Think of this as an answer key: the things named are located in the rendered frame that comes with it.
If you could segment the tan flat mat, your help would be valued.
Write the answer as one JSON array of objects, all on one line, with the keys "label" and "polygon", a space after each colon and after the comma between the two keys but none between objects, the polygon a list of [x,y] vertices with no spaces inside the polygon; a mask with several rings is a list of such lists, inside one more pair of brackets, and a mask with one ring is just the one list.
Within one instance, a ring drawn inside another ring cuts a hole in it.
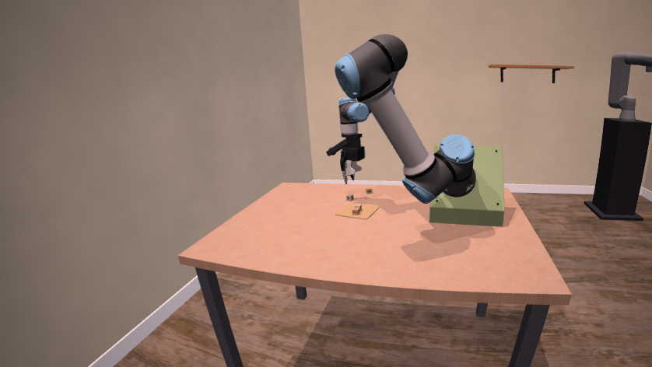
[{"label": "tan flat mat", "polygon": [[359,212],[359,214],[352,215],[352,209],[354,206],[355,204],[350,203],[335,215],[367,220],[380,207],[380,206],[362,204],[362,210]]}]

